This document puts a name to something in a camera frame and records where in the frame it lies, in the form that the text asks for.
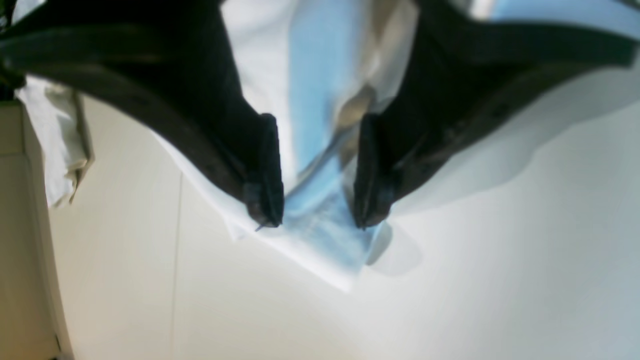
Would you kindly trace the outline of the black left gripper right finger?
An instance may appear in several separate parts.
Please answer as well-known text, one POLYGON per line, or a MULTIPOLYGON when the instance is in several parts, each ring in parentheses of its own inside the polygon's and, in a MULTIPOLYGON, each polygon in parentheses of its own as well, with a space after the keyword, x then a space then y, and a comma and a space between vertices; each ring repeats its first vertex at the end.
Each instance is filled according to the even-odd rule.
POLYGON ((597 25, 473 19, 447 0, 419 0, 397 95, 359 127, 352 216, 377 226, 457 153, 547 91, 602 68, 628 68, 638 37, 597 25))

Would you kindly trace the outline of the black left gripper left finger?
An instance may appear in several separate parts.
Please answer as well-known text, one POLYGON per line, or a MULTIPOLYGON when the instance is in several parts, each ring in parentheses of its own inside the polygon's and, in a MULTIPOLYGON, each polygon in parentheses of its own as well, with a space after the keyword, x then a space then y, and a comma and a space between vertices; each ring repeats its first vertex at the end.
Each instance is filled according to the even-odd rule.
POLYGON ((1 34, 1 78, 63 84, 146 125, 261 226, 284 213, 277 121, 244 98, 220 0, 48 0, 1 34))

